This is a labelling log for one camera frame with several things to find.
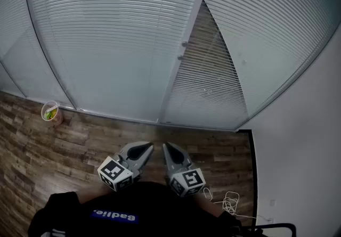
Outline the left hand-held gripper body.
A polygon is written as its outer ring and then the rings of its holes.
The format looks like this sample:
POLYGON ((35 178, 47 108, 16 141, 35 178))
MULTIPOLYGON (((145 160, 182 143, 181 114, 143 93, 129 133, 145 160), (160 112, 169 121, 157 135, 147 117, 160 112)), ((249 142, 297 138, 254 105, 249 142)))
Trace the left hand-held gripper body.
POLYGON ((99 166, 98 175, 114 191, 120 191, 134 183, 133 172, 110 156, 99 166))

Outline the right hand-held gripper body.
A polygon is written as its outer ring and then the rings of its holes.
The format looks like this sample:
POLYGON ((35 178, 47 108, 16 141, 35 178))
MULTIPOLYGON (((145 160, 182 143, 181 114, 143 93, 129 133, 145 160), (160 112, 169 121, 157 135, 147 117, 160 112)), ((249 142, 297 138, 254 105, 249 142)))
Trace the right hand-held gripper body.
POLYGON ((188 197, 206 185, 203 173, 192 163, 168 165, 168 186, 179 197, 188 197))

